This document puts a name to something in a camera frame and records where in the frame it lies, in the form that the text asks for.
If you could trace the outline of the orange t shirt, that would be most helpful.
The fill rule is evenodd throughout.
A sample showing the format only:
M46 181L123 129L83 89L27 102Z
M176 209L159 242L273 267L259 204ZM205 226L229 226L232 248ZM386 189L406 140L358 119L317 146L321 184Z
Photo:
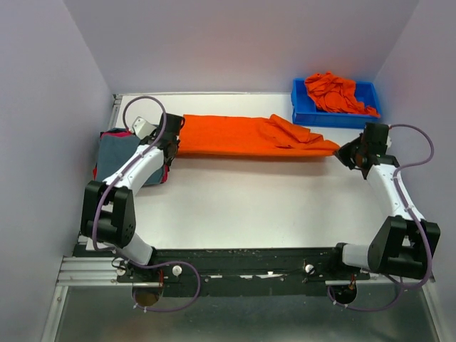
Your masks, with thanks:
M332 72L315 73L305 81L307 95L316 107L327 113L370 115L379 118L379 112L355 97L356 82Z
M276 114L269 118L185 115L178 155L327 157L339 145Z

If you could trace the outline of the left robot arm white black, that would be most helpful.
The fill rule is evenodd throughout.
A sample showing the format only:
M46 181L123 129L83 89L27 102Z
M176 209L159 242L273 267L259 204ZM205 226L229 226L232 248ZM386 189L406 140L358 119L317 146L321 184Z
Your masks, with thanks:
M135 196L153 177L166 182L180 144L185 118L167 113L155 127L142 118L134 133L141 139L132 157L102 181L89 182L84 191L80 233L97 251L111 251L134 263L133 272L142 281L157 276L155 248L136 232Z

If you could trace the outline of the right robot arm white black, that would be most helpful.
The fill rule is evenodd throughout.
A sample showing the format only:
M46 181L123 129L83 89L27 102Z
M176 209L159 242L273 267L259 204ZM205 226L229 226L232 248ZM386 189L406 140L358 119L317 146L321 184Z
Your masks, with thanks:
M387 153L389 125L366 123L364 131L340 147L335 156L346 167L361 172L374 190L385 221L369 245L339 243L338 255L328 260L328 272L344 279L353 268L426 281L440 228L427 221L414 205L403 183L404 166Z

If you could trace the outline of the folded dark teal t shirt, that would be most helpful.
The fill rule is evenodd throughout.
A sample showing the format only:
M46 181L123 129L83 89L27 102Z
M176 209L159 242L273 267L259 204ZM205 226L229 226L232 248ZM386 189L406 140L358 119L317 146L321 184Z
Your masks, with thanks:
M129 130L126 130L125 128L113 128L110 130L105 131L106 134L126 134L129 135L131 134Z

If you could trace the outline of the folded grey-blue t shirt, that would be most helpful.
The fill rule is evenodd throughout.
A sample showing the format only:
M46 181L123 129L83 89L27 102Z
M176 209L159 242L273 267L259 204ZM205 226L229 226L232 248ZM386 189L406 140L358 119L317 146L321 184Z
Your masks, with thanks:
M105 137L100 140L98 158L98 176L96 181L103 181L125 167L127 161L137 152L138 147L146 150L148 145L141 144L135 135L127 138Z

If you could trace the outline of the blue plastic bin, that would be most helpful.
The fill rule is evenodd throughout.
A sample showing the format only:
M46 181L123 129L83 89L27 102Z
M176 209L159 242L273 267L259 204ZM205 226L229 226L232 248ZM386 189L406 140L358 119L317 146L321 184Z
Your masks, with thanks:
M380 120L380 118L372 115L325 112L318 109L308 96L303 78L293 79L292 85L291 104L294 124L324 128L362 129L367 122L377 123ZM357 101L375 108L377 113L381 114L378 96L372 83L365 81L356 82L354 96Z

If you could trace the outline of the crumpled orange t shirt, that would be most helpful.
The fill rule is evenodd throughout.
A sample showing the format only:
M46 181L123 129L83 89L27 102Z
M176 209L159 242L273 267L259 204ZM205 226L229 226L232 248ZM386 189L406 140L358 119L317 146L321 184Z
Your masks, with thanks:
M355 97L356 82L332 72L315 73L305 81L307 95L316 107L327 113L370 115L379 118L379 112Z

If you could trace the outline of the black mounting base rail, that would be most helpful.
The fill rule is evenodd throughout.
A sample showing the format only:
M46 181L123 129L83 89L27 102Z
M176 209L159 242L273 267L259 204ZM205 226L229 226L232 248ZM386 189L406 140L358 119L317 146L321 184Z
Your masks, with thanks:
M174 298L325 296L327 286L332 285L337 294L353 299L356 284L375 277L366 269L343 265L334 247L162 249L152 258L157 269L133 266L110 252L88 250L82 244L73 255L106 261L114 284Z

